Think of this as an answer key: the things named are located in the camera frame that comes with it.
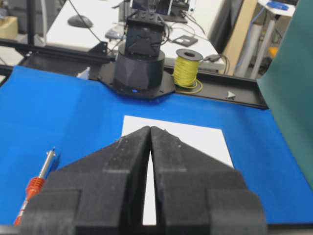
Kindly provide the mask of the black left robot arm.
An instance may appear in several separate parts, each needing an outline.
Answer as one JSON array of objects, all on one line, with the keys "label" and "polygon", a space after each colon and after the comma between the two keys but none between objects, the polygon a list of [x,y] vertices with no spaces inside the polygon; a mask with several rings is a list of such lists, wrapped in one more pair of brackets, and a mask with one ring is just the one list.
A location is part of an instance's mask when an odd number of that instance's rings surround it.
[{"label": "black left robot arm", "polygon": [[135,10],[126,19],[126,41],[119,45],[115,61],[103,64],[98,81],[118,94],[154,99],[175,91],[171,75],[164,70],[161,50],[171,0],[132,0]]}]

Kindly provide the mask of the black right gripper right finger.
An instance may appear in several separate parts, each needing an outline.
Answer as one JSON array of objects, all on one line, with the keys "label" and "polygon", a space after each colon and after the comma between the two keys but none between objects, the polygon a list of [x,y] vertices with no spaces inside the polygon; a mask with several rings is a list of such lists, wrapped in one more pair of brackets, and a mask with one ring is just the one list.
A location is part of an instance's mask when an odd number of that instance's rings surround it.
[{"label": "black right gripper right finger", "polygon": [[241,172],[151,128],[157,224],[167,235],[265,235],[259,197]]}]

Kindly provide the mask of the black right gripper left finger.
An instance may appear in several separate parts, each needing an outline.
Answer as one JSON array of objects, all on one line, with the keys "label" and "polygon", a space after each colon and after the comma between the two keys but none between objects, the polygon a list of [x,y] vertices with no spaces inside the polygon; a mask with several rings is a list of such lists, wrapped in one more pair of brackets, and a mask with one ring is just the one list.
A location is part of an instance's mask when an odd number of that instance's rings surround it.
[{"label": "black right gripper left finger", "polygon": [[50,174],[22,218],[25,235],[121,235],[142,224],[150,128]]}]

